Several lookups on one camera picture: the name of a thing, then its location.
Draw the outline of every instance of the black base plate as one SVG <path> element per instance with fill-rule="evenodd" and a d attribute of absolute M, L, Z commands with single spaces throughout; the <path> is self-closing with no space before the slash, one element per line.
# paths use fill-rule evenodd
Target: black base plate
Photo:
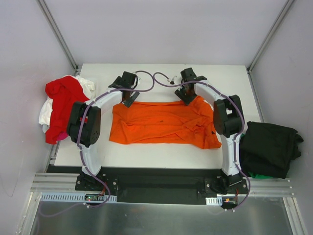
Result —
<path fill-rule="evenodd" d="M 216 179 L 212 179 L 212 178 L 206 178 L 204 180 L 205 182 L 205 192 L 208 194 L 208 197 L 216 197 L 216 193 L 211 189 L 212 187 L 212 182 L 216 181 Z M 229 186 L 227 188 L 227 194 L 236 194 L 236 189 L 238 189 L 239 194 L 247 194 L 248 193 L 248 187 L 246 184 L 246 180 L 242 179 L 241 182 L 234 184 L 232 186 Z"/>
<path fill-rule="evenodd" d="M 103 167 L 97 177 L 107 183 L 118 202 L 205 205 L 206 197 L 216 197 L 210 184 L 220 175 L 220 170 Z M 79 175 L 75 189 L 100 192 L 103 185 L 94 183 Z M 231 186 L 228 193 L 235 194 L 238 188 L 239 194 L 246 194 L 244 185 L 245 180 Z"/>
<path fill-rule="evenodd" d="M 111 195 L 116 195 L 118 191 L 118 176 L 107 175 L 99 172 L 96 177 L 105 182 L 110 189 Z M 89 175 L 80 172 L 77 176 L 75 190 L 77 191 L 102 191 L 103 185 Z"/>

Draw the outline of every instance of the metal floor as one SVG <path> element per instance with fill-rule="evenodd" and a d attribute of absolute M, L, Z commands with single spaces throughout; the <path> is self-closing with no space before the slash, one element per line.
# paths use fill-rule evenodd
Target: metal floor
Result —
<path fill-rule="evenodd" d="M 70 207 L 42 202 L 42 213 Z M 78 205 L 52 217 L 36 215 L 32 235 L 289 235 L 293 234 L 282 198 L 253 198 L 235 212 L 220 207 L 108 203 Z"/>

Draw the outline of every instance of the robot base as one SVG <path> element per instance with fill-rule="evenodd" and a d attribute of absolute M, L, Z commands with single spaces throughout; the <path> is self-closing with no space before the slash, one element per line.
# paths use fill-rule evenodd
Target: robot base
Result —
<path fill-rule="evenodd" d="M 107 184 L 112 195 L 116 195 L 118 191 L 117 175 L 107 175 L 104 174 L 102 170 L 100 170 L 96 177 Z M 103 190 L 103 185 L 95 180 L 92 176 L 85 174 L 83 171 L 80 171 L 79 176 L 77 176 L 75 190 L 101 192 Z"/>
<path fill-rule="evenodd" d="M 227 176 L 222 172 L 221 177 L 211 181 L 210 189 L 215 193 L 228 194 L 233 193 L 236 189 L 247 193 L 246 180 L 242 179 L 241 174 Z"/>

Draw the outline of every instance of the green cloth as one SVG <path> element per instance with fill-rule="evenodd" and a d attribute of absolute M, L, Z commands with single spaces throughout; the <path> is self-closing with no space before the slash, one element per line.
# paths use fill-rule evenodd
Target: green cloth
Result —
<path fill-rule="evenodd" d="M 249 174 L 250 176 L 253 178 L 253 179 L 271 179 L 272 177 L 271 176 L 266 176 L 266 175 L 258 175 L 258 174 L 254 174 L 252 172 L 249 171 Z"/>

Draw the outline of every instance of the white cloth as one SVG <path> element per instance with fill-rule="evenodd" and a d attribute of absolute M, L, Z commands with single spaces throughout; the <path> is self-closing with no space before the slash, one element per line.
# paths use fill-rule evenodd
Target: white cloth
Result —
<path fill-rule="evenodd" d="M 95 92 L 95 85 L 94 82 L 91 82 L 87 79 L 82 78 L 81 76 L 72 76 L 73 78 L 77 79 L 79 84 L 83 88 L 84 95 L 89 99 L 94 99 L 96 97 Z M 52 102 L 53 99 L 49 98 L 45 101 L 44 105 L 42 106 L 39 114 L 39 121 L 38 123 L 41 125 L 50 125 L 50 117 L 52 113 Z"/>

